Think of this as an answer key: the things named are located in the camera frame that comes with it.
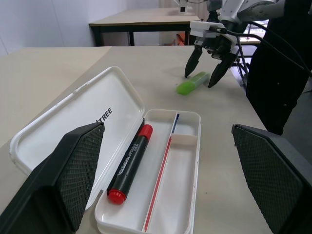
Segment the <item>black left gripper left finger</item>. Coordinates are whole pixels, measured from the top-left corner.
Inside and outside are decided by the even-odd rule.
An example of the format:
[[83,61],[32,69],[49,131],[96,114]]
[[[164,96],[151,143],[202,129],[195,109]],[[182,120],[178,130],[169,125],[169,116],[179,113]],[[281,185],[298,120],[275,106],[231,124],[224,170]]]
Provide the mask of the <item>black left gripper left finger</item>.
[[74,234],[98,166],[103,123],[65,134],[28,176],[0,216],[2,234]]

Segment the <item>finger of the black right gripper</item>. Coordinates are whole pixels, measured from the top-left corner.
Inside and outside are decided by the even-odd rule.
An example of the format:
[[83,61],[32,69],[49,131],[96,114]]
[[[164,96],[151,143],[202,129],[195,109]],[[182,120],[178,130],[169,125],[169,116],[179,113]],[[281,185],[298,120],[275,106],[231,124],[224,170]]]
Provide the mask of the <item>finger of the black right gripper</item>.
[[187,78],[193,72],[193,70],[197,67],[201,55],[202,55],[202,48],[196,46],[190,58],[187,61],[185,71],[184,71],[185,78]]
[[221,60],[221,63],[216,66],[213,73],[211,74],[208,88],[212,88],[221,80],[221,78],[223,78],[236,59],[236,54],[228,54]]

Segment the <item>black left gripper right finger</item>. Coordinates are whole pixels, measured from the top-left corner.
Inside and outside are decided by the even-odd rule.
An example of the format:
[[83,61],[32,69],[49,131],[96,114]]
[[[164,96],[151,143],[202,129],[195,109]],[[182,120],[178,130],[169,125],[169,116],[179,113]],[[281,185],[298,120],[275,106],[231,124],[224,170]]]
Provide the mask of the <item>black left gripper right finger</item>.
[[312,165],[283,137],[232,126],[248,188],[274,234],[312,232]]

